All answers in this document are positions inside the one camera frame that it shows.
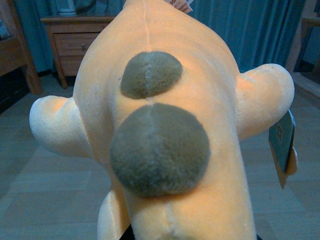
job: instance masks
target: bedside table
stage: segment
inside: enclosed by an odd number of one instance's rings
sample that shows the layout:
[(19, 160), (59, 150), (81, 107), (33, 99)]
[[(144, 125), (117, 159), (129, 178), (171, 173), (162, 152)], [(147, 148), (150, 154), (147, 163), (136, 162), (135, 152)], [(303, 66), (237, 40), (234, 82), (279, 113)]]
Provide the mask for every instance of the bedside table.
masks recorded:
[(56, 70), (64, 89), (67, 88), (66, 76), (77, 75), (89, 46), (114, 18), (96, 14), (41, 18), (45, 24)]

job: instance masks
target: gray spot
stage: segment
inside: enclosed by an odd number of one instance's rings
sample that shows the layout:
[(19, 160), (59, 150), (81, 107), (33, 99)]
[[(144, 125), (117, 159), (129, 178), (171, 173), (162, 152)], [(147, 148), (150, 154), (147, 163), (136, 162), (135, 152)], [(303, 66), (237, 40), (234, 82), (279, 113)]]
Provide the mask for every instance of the gray spot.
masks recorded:
[(115, 132), (111, 165), (123, 186), (142, 197), (182, 194), (208, 165), (208, 136), (194, 115), (156, 103), (134, 111)]
[(162, 51), (141, 52), (127, 64), (121, 93), (131, 99), (145, 99), (167, 91), (182, 75), (181, 63)]

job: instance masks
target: hang tag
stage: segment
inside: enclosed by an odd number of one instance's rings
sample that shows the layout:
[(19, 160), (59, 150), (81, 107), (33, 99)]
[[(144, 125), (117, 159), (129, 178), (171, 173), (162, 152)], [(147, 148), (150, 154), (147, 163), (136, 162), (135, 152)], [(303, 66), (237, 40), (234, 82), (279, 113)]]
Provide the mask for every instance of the hang tag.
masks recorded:
[(289, 175), (298, 170), (298, 156), (294, 148), (295, 119), (289, 110), (269, 129), (269, 144), (276, 172), (282, 188)]
[(194, 0), (165, 0), (165, 1), (185, 14), (188, 14), (193, 11), (192, 8), (190, 7), (190, 4)]

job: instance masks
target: lamp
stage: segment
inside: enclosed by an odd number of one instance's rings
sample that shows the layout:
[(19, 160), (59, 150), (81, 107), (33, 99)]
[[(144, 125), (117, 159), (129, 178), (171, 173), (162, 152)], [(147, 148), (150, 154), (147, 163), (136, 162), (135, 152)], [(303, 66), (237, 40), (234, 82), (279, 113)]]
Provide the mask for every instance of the lamp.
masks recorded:
[(55, 0), (58, 8), (58, 15), (69, 16), (76, 14), (73, 0)]

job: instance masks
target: peach plush toy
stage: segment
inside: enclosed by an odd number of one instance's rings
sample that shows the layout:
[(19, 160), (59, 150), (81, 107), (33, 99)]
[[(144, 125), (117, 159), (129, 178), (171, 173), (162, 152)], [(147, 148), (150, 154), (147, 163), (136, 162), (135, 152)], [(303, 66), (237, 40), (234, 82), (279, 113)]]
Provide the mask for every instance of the peach plush toy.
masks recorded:
[(127, 0), (87, 51), (73, 97), (48, 96), (30, 112), (34, 137), (87, 157), (112, 186), (98, 239), (254, 240), (239, 141), (289, 109), (288, 72), (240, 73), (224, 41), (164, 0)]

